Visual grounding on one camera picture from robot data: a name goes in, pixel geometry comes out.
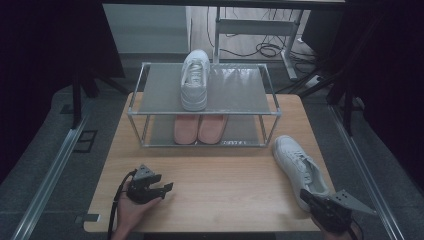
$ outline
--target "shoelace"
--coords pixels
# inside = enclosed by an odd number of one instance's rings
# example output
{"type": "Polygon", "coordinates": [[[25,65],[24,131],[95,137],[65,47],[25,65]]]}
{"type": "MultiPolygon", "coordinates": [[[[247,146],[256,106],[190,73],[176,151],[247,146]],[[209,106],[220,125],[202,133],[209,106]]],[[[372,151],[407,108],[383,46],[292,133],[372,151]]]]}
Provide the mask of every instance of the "shoelace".
{"type": "Polygon", "coordinates": [[[309,157],[305,156],[300,151],[287,152],[287,155],[289,155],[289,157],[293,159],[293,163],[296,165],[297,169],[299,169],[299,171],[303,173],[305,184],[312,183],[312,171],[310,167],[307,166],[307,164],[309,164],[308,163],[309,157]]]}
{"type": "Polygon", "coordinates": [[[188,84],[200,85],[202,80],[202,61],[200,59],[193,59],[189,63],[189,75],[188,75],[188,84]]]}

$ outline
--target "glass shelf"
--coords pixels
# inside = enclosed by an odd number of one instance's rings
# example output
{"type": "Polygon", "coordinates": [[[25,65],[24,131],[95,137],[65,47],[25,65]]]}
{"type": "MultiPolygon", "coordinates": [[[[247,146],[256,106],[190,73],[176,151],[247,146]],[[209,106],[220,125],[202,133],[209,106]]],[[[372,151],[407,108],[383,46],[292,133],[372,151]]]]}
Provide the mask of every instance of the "glass shelf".
{"type": "Polygon", "coordinates": [[[143,63],[128,109],[141,146],[268,145],[282,113],[265,64],[211,64],[207,106],[196,112],[184,110],[181,104],[181,69],[180,63],[143,63]],[[264,83],[271,86],[272,94],[265,93],[264,83]],[[220,142],[176,144],[173,140],[175,116],[183,114],[228,115],[220,142]]]}

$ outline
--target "tabletop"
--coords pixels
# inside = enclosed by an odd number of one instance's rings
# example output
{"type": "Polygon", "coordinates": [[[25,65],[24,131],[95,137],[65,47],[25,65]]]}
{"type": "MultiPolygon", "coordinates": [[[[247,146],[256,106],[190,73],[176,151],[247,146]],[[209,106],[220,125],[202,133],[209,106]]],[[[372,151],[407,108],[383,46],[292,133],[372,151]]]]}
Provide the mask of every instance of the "tabletop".
{"type": "MultiPolygon", "coordinates": [[[[174,188],[150,210],[136,231],[142,232],[279,232],[317,231],[298,205],[288,177],[276,164],[272,144],[263,148],[143,148],[123,110],[89,214],[89,232],[106,232],[116,189],[124,176],[145,164],[162,174],[162,187],[174,188]]],[[[283,116],[273,139],[289,135],[321,168],[334,189],[300,98],[277,95],[283,116]]]]}

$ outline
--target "human hand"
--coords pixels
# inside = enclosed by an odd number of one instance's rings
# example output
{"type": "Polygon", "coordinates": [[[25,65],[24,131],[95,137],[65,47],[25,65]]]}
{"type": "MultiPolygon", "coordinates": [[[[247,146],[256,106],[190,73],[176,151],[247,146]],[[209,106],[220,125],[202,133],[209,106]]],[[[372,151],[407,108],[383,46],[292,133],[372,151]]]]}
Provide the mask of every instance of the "human hand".
{"type": "MultiPolygon", "coordinates": [[[[342,234],[336,234],[332,232],[328,232],[324,229],[324,227],[314,218],[314,216],[311,215],[312,221],[315,223],[315,225],[318,226],[318,228],[321,230],[322,235],[325,240],[352,240],[352,237],[349,235],[349,233],[346,231],[342,234]]],[[[352,231],[355,233],[357,239],[362,239],[362,231],[359,228],[358,225],[352,222],[350,225],[352,228],[352,231]]]]}
{"type": "Polygon", "coordinates": [[[126,239],[128,234],[141,222],[144,214],[162,200],[162,198],[158,197],[146,204],[134,203],[127,197],[126,190],[129,184],[130,182],[124,184],[124,190],[119,197],[118,225],[112,236],[113,240],[126,239]]]}

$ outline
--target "pink slipper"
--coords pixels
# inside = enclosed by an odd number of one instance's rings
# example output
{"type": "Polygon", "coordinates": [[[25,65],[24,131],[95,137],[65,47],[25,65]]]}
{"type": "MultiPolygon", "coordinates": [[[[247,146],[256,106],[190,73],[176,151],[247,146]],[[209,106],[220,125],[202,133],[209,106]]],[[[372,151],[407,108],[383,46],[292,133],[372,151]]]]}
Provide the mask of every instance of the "pink slipper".
{"type": "Polygon", "coordinates": [[[174,141],[177,144],[191,144],[196,141],[199,115],[177,115],[174,124],[174,141]]]}
{"type": "Polygon", "coordinates": [[[198,138],[203,143],[216,144],[221,140],[227,124],[227,115],[203,115],[198,138]]]}

